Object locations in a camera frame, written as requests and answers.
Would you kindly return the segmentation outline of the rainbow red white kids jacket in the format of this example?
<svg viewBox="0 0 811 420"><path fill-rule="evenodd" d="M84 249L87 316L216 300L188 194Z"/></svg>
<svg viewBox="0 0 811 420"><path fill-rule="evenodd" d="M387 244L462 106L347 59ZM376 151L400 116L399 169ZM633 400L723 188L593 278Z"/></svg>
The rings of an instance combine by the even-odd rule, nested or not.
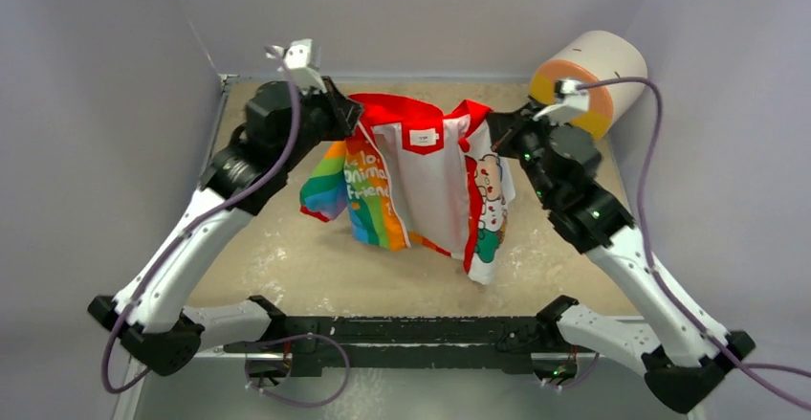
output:
<svg viewBox="0 0 811 420"><path fill-rule="evenodd" d="M363 109L356 132L333 143L301 187L301 212L323 222L346 212L361 243L423 245L491 283L515 198L511 171L492 150L491 108L465 99L446 113L393 94L350 98Z"/></svg>

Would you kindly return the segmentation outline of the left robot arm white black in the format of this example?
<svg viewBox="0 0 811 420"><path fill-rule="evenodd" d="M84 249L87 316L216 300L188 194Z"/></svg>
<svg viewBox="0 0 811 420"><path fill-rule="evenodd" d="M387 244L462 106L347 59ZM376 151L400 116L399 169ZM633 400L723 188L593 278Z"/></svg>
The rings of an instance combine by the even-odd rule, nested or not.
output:
<svg viewBox="0 0 811 420"><path fill-rule="evenodd" d="M329 77L324 90L260 86L245 103L244 120L216 152L181 220L149 264L114 296L97 296L90 315L113 340L153 373L168 376L201 350L252 343L277 350L284 315L261 296L210 308L187 300L216 257L316 146L349 138L362 115Z"/></svg>

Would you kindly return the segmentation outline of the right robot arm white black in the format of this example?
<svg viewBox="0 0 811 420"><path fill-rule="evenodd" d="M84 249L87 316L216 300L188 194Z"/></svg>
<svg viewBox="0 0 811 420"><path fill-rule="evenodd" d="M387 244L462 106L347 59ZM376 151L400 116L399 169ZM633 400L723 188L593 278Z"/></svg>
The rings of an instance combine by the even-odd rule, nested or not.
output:
<svg viewBox="0 0 811 420"><path fill-rule="evenodd" d="M486 116L492 150L518 160L555 232L607 274L641 314L632 325L560 296L537 314L537 337L551 350L588 348L641 375L667 408L694 410L756 347L690 297L657 258L625 205L596 180L602 154L574 125L535 119L528 105Z"/></svg>

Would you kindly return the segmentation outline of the round pastel drawer cabinet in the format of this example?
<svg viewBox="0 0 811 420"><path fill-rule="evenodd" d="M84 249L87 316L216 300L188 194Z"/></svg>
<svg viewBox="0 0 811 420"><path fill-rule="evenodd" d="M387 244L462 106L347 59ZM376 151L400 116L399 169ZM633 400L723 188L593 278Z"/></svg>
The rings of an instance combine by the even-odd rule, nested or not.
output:
<svg viewBox="0 0 811 420"><path fill-rule="evenodd" d="M529 84L529 95L541 103L551 104L555 82L561 78L586 83L647 76L647 62L631 43L614 33L590 31L581 34L536 69ZM572 123L599 140L641 96L644 88L639 83L593 88L589 91L589 110Z"/></svg>

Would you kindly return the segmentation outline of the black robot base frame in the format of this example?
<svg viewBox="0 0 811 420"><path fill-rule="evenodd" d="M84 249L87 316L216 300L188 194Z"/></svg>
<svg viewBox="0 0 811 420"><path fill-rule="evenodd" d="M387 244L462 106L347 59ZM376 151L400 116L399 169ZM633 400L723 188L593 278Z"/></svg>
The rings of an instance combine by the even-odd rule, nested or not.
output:
<svg viewBox="0 0 811 420"><path fill-rule="evenodd" d="M271 308L273 322L256 343L230 343L267 366L287 364L294 377L331 368L495 369L531 374L545 359L575 353L542 316L295 316Z"/></svg>

